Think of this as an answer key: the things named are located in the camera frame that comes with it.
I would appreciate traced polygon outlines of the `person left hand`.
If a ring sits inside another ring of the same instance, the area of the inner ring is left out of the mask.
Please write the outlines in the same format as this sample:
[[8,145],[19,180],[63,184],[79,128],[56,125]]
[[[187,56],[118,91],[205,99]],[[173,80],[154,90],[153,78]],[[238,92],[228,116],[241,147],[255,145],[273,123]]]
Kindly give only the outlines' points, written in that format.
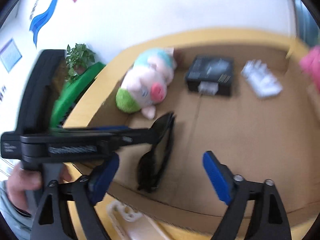
[[6,182],[7,197],[11,203],[23,212],[30,213],[26,191],[37,191],[42,188],[42,176],[39,171],[29,171],[18,163]]

